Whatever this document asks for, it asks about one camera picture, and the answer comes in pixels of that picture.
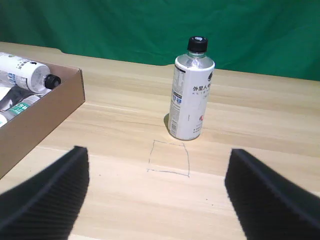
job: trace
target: wood grain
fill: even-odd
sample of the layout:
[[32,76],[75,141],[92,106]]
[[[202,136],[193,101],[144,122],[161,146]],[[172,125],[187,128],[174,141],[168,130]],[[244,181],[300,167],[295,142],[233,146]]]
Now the wood grain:
[[217,69],[202,134],[182,142],[164,124],[173,65],[0,51],[83,70],[86,103],[0,180],[3,192],[87,147],[90,185],[71,240],[246,239],[224,186],[232,148],[320,196],[320,82]]

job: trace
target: black cap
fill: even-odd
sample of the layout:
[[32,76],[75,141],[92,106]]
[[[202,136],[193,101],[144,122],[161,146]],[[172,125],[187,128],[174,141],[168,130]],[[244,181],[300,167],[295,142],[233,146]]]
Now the black cap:
[[44,86],[47,89],[54,89],[55,87],[57,87],[59,84],[61,83],[61,79],[60,77],[53,75],[53,74],[49,74],[48,76],[46,76],[46,78],[44,79]]
[[208,47],[208,39],[204,36],[192,36],[189,38],[187,49],[193,53],[205,53]]

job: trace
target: brown cardboard box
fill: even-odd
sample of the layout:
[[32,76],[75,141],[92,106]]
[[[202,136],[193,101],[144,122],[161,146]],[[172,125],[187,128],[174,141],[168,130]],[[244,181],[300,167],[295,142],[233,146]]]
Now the brown cardboard box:
[[81,69],[44,64],[61,84],[0,128],[0,178],[85,102]]

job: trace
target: green backdrop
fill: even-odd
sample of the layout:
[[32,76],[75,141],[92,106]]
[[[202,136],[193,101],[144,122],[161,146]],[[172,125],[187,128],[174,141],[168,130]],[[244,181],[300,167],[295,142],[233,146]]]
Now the green backdrop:
[[154,65],[206,36],[219,69],[320,80],[320,0],[1,0],[0,41]]

